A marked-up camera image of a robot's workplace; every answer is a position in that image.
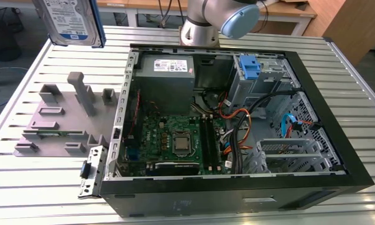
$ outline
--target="cpu socket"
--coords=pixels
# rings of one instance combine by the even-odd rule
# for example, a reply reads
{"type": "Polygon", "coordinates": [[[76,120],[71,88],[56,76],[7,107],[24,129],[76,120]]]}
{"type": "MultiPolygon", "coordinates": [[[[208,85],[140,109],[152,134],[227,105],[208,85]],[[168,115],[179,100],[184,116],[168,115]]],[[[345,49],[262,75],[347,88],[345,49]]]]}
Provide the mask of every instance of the cpu socket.
{"type": "Polygon", "coordinates": [[[188,131],[174,131],[172,153],[179,157],[186,157],[191,154],[191,133],[188,131]]]}

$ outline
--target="sticker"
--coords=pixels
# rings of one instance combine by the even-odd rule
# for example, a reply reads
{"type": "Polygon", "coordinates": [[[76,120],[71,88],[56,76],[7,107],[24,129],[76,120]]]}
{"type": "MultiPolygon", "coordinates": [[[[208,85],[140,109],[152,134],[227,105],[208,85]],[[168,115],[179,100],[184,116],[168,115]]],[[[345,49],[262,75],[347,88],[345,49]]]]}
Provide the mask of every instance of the sticker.
{"type": "Polygon", "coordinates": [[[233,162],[231,161],[226,161],[226,168],[233,168],[233,162]]]}
{"type": "Polygon", "coordinates": [[[245,203],[262,203],[262,202],[277,202],[274,198],[245,198],[245,203]]]}
{"type": "Polygon", "coordinates": [[[301,17],[314,17],[314,15],[301,14],[301,17]]]}
{"type": "Polygon", "coordinates": [[[233,104],[227,99],[224,100],[224,103],[227,106],[231,106],[231,104],[233,104]]]}
{"type": "Polygon", "coordinates": [[[115,3],[107,3],[108,6],[118,6],[118,7],[124,7],[124,4],[115,4],[115,3]]]}
{"type": "Polygon", "coordinates": [[[68,39],[88,38],[78,0],[44,0],[59,34],[68,39]]]}
{"type": "Polygon", "coordinates": [[[188,61],[187,60],[155,60],[156,72],[187,72],[188,61]]]}

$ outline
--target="motherboard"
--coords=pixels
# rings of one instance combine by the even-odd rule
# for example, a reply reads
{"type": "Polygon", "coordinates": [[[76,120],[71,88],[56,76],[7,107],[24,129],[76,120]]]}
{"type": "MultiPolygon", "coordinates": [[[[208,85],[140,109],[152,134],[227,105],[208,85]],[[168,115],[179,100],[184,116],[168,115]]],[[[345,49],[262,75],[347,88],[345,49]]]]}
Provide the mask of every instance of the motherboard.
{"type": "Polygon", "coordinates": [[[223,174],[219,150],[223,133],[223,119],[144,117],[140,147],[127,149],[130,176],[223,174]]]}

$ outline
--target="metal bracket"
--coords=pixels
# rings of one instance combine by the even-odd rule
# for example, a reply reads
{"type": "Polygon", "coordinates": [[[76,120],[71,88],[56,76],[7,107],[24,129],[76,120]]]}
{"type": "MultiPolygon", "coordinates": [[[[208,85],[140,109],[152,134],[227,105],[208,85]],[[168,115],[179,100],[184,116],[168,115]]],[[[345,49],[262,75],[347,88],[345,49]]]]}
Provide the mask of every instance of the metal bracket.
{"type": "Polygon", "coordinates": [[[79,199],[102,198],[99,191],[104,176],[107,154],[108,149],[104,146],[94,147],[90,150],[90,157],[80,171],[83,180],[78,196],[79,199]]]}

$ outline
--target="green circuit board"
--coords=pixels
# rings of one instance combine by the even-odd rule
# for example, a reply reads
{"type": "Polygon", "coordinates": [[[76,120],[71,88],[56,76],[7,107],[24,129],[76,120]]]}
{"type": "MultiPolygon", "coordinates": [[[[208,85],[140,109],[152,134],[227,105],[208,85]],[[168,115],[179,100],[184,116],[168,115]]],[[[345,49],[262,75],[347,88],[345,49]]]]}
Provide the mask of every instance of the green circuit board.
{"type": "MultiPolygon", "coordinates": [[[[136,155],[134,160],[136,163],[130,164],[131,176],[144,176],[144,162],[186,162],[200,164],[200,174],[223,174],[223,170],[210,171],[203,167],[203,152],[200,140],[200,117],[192,116],[156,116],[151,115],[144,118],[142,131],[142,144],[139,149],[130,149],[128,154],[136,155]],[[190,137],[188,154],[174,153],[175,135],[190,137]]],[[[219,134],[218,131],[224,127],[223,119],[212,119],[218,148],[218,161],[220,161],[219,154],[219,134]]]]}

